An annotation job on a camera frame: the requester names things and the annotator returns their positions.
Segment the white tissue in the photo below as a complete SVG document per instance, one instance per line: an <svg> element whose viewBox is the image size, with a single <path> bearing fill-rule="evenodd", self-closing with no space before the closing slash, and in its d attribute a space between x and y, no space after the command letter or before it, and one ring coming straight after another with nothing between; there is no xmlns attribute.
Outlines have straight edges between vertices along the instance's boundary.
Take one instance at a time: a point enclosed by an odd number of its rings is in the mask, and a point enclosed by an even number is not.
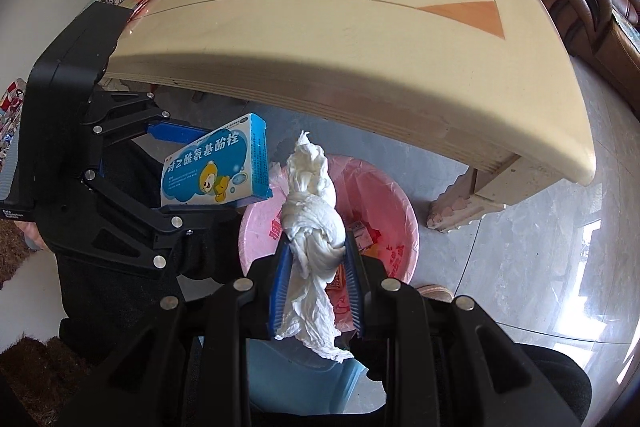
<svg viewBox="0 0 640 427"><path fill-rule="evenodd" d="M293 254L288 295L276 338L294 337L322 359L342 363L352 354L335 346L335 326L326 286L345 256L346 229L336 211L336 191L321 146L303 131L286 161L288 195L281 208L282 229Z"/></svg>

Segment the blue bear medicine box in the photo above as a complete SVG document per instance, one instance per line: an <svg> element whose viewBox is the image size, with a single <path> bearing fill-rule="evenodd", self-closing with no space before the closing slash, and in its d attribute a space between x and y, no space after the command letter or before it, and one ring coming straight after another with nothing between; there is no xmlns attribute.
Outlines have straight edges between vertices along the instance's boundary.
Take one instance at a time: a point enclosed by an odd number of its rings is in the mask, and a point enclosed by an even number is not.
<svg viewBox="0 0 640 427"><path fill-rule="evenodd" d="M254 113L199 136L164 160L163 206L244 207L271 196L267 126Z"/></svg>

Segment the pink lined trash bin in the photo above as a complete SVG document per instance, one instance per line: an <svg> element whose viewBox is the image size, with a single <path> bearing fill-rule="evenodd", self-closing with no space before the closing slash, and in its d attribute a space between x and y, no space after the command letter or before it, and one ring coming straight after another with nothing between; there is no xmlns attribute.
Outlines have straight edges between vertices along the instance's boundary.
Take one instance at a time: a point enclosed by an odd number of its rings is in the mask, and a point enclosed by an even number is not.
<svg viewBox="0 0 640 427"><path fill-rule="evenodd" d="M406 193L384 171L358 158L331 155L329 176L336 190L336 210L346 229L352 222L362 221L381 234L374 247L360 253L382 261L389 277L409 283L419 259L420 233ZM269 183L272 196L249 205L242 218L239 256L244 273L254 260L276 252L282 232L288 169L273 164Z"/></svg>

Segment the white milk carton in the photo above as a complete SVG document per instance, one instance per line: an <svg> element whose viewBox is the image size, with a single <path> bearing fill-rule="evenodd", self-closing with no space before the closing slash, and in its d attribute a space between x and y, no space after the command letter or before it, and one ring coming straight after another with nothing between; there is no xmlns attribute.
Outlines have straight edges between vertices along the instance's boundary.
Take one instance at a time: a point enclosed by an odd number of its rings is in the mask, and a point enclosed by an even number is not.
<svg viewBox="0 0 640 427"><path fill-rule="evenodd" d="M348 227L355 237L358 251L368 251L378 243L381 234L375 229L371 229L366 222L355 221Z"/></svg>

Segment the beige coffee table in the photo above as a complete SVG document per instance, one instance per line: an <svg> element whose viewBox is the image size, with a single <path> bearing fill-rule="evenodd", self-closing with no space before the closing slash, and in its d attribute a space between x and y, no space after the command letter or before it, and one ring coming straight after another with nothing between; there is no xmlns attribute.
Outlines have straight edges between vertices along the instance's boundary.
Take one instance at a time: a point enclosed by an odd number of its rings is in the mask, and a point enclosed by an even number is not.
<svg viewBox="0 0 640 427"><path fill-rule="evenodd" d="M106 72L460 161L465 174L427 218L441 232L597 170L582 92L541 0L150 0Z"/></svg>

